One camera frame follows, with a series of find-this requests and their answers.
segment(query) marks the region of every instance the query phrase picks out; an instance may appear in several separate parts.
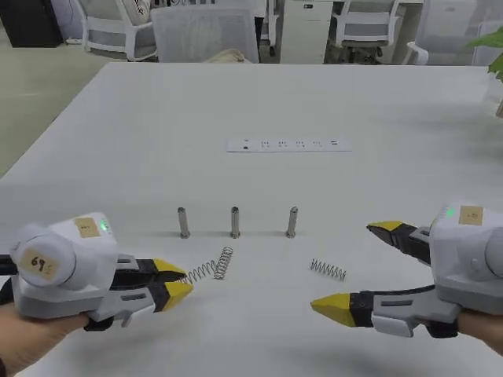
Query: wall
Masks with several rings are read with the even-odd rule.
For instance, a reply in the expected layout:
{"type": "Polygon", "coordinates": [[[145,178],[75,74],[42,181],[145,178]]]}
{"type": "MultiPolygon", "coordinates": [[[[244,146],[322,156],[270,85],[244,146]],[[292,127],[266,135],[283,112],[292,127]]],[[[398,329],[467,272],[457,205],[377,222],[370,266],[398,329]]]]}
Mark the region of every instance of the wall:
{"type": "Polygon", "coordinates": [[[64,39],[82,38],[82,23],[75,0],[51,0],[64,39]]]}

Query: green plant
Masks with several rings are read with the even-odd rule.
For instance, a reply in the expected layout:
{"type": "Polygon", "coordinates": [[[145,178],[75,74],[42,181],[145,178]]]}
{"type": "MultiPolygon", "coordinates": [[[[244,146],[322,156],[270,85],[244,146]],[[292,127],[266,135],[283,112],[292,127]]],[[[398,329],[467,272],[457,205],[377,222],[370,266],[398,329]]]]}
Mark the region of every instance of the green plant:
{"type": "MultiPolygon", "coordinates": [[[[487,46],[503,49],[503,27],[492,34],[483,35],[471,41],[468,46],[487,46]]],[[[489,73],[492,72],[496,74],[497,79],[503,82],[503,53],[489,66],[489,73]]]]}

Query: metal pin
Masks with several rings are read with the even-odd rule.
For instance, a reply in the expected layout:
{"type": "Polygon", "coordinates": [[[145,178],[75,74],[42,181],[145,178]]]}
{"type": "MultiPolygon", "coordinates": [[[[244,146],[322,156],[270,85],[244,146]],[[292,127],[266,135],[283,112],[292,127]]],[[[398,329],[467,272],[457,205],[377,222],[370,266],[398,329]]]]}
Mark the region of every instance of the metal pin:
{"type": "Polygon", "coordinates": [[[230,236],[234,239],[239,238],[239,208],[233,207],[230,211],[230,236]]]}
{"type": "Polygon", "coordinates": [[[290,210],[290,218],[288,220],[288,229],[286,229],[286,236],[288,238],[293,238],[296,236],[296,224],[297,224],[297,213],[299,209],[297,207],[293,207],[290,210]]]}
{"type": "Polygon", "coordinates": [[[189,223],[187,222],[187,213],[184,207],[178,208],[178,220],[180,221],[180,238],[187,239],[190,237],[189,223]]]}

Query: floor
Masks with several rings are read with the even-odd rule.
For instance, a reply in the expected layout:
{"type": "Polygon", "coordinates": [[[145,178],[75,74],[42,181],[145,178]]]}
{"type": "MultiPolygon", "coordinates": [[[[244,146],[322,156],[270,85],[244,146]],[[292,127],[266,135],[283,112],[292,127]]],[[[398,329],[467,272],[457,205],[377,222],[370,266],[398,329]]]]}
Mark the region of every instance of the floor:
{"type": "Polygon", "coordinates": [[[80,46],[13,49],[0,29],[0,177],[108,61],[80,46]]]}

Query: plant leaf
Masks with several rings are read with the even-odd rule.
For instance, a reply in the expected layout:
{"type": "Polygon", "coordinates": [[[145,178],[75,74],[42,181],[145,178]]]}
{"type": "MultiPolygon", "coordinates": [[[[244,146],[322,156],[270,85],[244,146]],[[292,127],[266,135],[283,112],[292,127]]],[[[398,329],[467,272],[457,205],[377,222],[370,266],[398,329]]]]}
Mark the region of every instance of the plant leaf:
{"type": "Polygon", "coordinates": [[[477,46],[488,46],[488,47],[496,47],[503,48],[503,27],[496,31],[495,33],[491,33],[488,35],[483,35],[477,39],[474,39],[469,44],[468,47],[477,47],[477,46]]]}
{"type": "Polygon", "coordinates": [[[489,66],[489,72],[503,72],[503,53],[489,66]]]}

